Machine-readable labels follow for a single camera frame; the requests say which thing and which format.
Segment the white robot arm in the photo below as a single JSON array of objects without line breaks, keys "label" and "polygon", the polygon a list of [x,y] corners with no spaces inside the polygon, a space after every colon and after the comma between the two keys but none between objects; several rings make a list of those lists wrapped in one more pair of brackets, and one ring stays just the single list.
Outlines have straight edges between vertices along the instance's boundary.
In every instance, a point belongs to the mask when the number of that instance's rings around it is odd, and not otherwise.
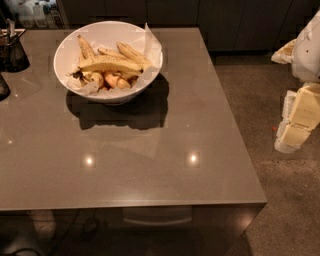
[{"label": "white robot arm", "polygon": [[303,83],[297,92],[286,93],[274,143],[278,152],[294,153],[320,124],[320,10],[271,60],[290,64],[293,76]]}]

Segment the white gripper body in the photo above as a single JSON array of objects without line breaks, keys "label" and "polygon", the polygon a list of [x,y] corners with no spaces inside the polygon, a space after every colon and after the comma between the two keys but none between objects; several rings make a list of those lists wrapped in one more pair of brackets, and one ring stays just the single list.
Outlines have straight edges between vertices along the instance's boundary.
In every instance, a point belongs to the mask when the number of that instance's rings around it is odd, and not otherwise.
[{"label": "white gripper body", "polygon": [[290,64],[292,75],[302,82],[320,82],[320,47],[308,39],[291,40],[271,57],[278,64]]}]

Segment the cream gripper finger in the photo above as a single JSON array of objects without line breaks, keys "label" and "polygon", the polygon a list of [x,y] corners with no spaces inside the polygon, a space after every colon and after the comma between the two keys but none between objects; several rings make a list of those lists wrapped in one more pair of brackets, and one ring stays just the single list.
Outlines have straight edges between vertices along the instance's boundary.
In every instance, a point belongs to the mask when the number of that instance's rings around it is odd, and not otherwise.
[{"label": "cream gripper finger", "polygon": [[315,129],[320,123],[320,84],[305,83],[296,93],[289,116],[294,125]]},{"label": "cream gripper finger", "polygon": [[295,99],[296,92],[289,90],[284,98],[282,121],[279,123],[274,143],[274,148],[285,154],[299,150],[311,134],[309,128],[300,124],[291,124],[289,121]]}]

